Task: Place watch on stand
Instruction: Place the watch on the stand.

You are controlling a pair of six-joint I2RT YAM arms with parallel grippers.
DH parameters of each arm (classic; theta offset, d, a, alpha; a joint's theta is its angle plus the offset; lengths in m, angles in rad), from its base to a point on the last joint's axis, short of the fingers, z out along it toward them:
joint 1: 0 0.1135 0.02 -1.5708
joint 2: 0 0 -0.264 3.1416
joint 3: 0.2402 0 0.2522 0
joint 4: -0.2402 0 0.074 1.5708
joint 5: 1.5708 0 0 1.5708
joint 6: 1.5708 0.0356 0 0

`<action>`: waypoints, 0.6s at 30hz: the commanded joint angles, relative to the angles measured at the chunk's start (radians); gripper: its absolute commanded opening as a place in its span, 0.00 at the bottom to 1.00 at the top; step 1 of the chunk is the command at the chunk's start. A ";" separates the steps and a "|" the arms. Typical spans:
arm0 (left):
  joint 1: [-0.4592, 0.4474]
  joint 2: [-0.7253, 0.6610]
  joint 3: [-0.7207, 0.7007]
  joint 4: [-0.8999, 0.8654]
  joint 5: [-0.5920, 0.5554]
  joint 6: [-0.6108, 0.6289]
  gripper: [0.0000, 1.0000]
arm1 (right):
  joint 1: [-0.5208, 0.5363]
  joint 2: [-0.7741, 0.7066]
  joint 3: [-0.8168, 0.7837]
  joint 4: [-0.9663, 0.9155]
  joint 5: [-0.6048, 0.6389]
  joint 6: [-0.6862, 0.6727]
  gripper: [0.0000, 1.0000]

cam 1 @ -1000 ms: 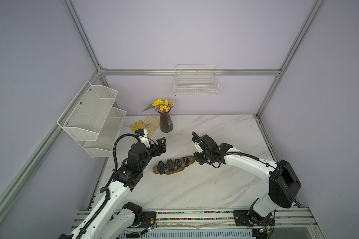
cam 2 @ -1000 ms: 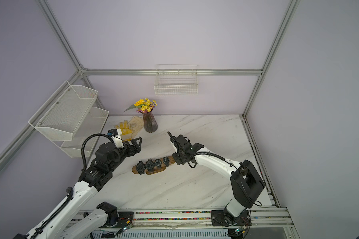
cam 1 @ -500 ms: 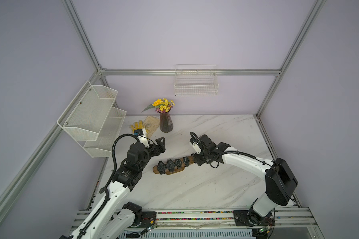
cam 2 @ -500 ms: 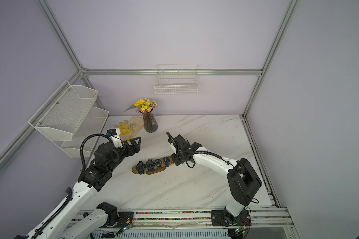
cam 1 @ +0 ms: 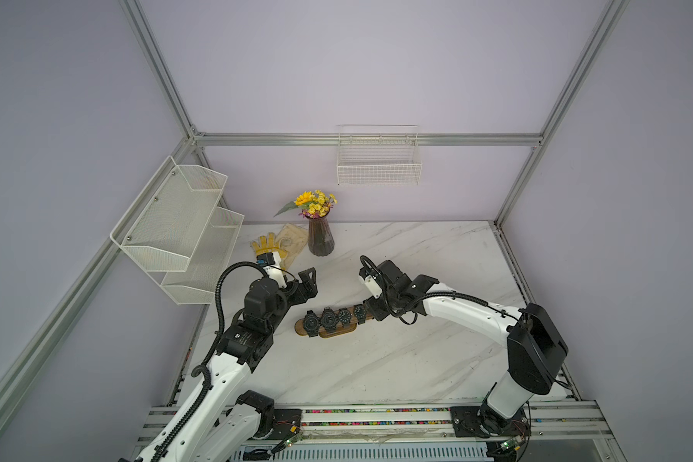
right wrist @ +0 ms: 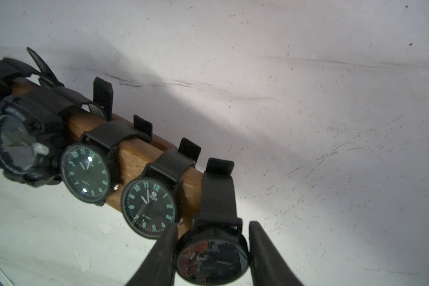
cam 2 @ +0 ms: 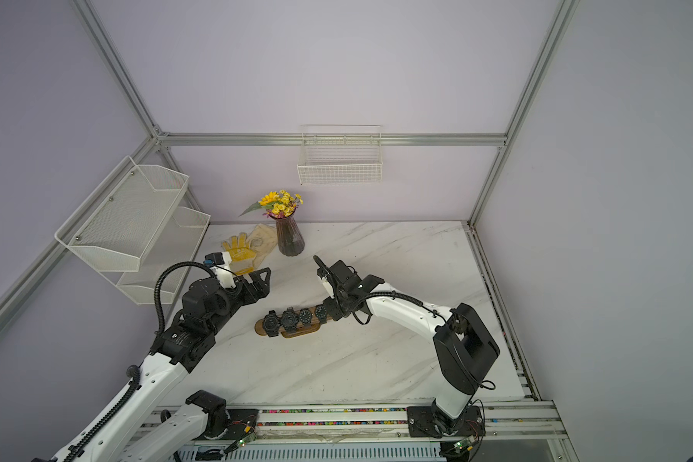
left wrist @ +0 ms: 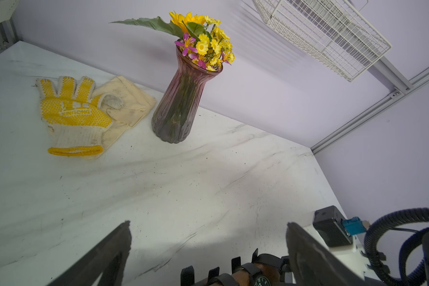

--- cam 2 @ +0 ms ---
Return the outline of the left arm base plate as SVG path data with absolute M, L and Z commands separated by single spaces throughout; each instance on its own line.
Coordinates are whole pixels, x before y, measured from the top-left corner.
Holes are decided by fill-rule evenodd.
M 248 433 L 248 427 L 256 427 L 258 417 L 258 409 L 227 408 L 225 411 L 215 411 L 208 419 L 203 438 L 210 441 L 240 439 Z

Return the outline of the black analog dark-dial watch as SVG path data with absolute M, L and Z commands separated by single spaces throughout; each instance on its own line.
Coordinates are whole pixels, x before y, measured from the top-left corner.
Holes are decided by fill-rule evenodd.
M 320 325 L 324 325 L 328 320 L 328 311 L 323 304 L 319 304 L 314 309 L 314 315 L 319 321 Z

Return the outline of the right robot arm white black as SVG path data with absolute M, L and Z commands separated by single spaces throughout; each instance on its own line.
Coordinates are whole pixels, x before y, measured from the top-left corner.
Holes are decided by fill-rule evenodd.
M 431 342 L 446 382 L 432 403 L 437 420 L 458 421 L 478 390 L 495 388 L 487 375 L 501 350 L 471 305 L 432 304 L 378 276 L 361 277 L 342 260 L 331 266 L 318 256 L 314 261 L 328 294 L 323 308 L 333 320 L 352 318 L 367 325 L 374 318 L 385 319 Z

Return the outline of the wooden watch stand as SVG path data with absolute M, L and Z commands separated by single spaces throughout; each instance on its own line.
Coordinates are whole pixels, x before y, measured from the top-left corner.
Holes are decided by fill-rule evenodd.
M 281 313 L 271 310 L 255 324 L 254 330 L 259 336 L 291 339 L 315 333 L 330 320 L 331 317 L 320 305 L 301 309 L 288 308 Z

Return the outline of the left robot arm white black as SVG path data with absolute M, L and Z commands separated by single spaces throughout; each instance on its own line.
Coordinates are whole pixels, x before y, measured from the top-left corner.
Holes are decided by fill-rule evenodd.
M 271 292 L 269 268 L 231 275 L 217 253 L 198 269 L 208 275 L 192 283 L 174 323 L 157 333 L 142 363 L 127 368 L 126 386 L 53 460 L 165 461 L 196 439 L 235 436 L 225 399 L 199 390 L 159 427 L 138 441 L 132 439 L 161 400 L 215 346 L 217 334 L 233 316 Z M 229 275 L 228 281 L 221 281 L 223 275 Z

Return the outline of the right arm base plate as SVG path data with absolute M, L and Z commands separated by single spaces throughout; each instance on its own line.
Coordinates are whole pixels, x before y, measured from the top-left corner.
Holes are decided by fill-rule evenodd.
M 476 405 L 467 405 L 459 417 L 445 415 L 437 406 L 409 406 L 406 409 L 411 437 L 452 438 L 485 435 L 484 418 Z

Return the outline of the black digital watch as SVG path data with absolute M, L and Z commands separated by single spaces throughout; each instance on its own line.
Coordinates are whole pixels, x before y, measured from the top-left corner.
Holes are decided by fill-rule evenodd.
M 280 324 L 285 332 L 287 333 L 297 333 L 298 332 L 298 313 L 294 308 L 290 307 L 286 309 L 280 318 Z
M 275 338 L 279 335 L 280 318 L 275 310 L 271 310 L 267 313 L 267 316 L 263 319 L 262 327 L 268 337 Z

